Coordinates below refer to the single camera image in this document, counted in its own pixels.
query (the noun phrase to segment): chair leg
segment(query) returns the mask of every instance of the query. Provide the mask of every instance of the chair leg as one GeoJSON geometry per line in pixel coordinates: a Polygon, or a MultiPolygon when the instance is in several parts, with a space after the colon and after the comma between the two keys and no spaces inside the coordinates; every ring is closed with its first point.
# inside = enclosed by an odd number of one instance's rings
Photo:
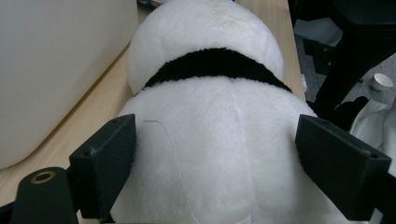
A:
{"type": "Polygon", "coordinates": [[[396,51],[396,40],[343,34],[315,105],[333,110],[371,68],[396,51]]]}
{"type": "Polygon", "coordinates": [[[305,0],[289,0],[288,2],[289,2],[291,25],[292,27],[294,27],[294,25],[297,22],[300,11],[303,8],[305,0]]]}

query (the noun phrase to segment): white thread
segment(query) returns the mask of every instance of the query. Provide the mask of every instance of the white thread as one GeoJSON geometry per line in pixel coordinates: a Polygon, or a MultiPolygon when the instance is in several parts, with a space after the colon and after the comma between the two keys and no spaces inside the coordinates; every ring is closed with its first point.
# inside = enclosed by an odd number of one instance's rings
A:
{"type": "Polygon", "coordinates": [[[143,122],[148,122],[148,123],[159,123],[159,124],[161,124],[161,125],[163,126],[163,128],[165,129],[166,134],[168,135],[169,141],[171,142],[172,147],[173,147],[173,149],[174,149],[175,161],[176,161],[177,173],[178,173],[178,180],[179,180],[179,182],[180,182],[181,190],[183,191],[184,200],[186,200],[187,207],[189,208],[190,213],[191,213],[191,216],[192,216],[192,218],[194,219],[195,223],[199,224],[198,220],[195,218],[195,215],[194,215],[194,213],[192,212],[192,210],[191,210],[191,208],[190,208],[189,201],[187,200],[186,191],[184,190],[183,182],[182,182],[182,180],[181,180],[180,169],[179,169],[179,167],[178,167],[176,147],[175,147],[175,144],[174,144],[174,142],[173,142],[173,140],[172,140],[172,138],[171,138],[171,135],[169,134],[169,132],[168,132],[168,130],[166,129],[166,127],[165,127],[160,121],[158,121],[158,120],[146,120],[146,119],[145,119],[145,120],[143,120],[143,122]]]}

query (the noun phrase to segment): panda plush back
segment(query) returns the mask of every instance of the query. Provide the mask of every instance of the panda plush back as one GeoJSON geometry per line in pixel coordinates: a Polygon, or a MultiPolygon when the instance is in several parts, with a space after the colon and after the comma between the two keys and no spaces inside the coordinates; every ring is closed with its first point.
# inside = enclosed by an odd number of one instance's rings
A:
{"type": "Polygon", "coordinates": [[[282,82],[268,28],[231,0],[171,0],[129,51],[136,115],[120,223],[349,223],[304,173],[294,138],[308,105],[282,82]]]}

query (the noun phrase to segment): black band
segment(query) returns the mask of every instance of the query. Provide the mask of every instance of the black band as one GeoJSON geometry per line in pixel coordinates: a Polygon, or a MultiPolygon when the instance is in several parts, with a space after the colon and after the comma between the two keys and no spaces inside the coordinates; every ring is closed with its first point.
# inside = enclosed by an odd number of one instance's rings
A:
{"type": "Polygon", "coordinates": [[[203,49],[166,63],[145,88],[190,77],[245,78],[290,91],[263,64],[230,49],[203,49]]]}

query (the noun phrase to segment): white wall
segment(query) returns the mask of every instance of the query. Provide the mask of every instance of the white wall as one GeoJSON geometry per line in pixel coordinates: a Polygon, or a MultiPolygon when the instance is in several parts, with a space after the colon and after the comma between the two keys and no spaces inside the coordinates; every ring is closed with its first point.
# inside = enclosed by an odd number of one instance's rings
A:
{"type": "Polygon", "coordinates": [[[136,27],[135,0],[0,2],[0,169],[44,140],[136,27]]]}

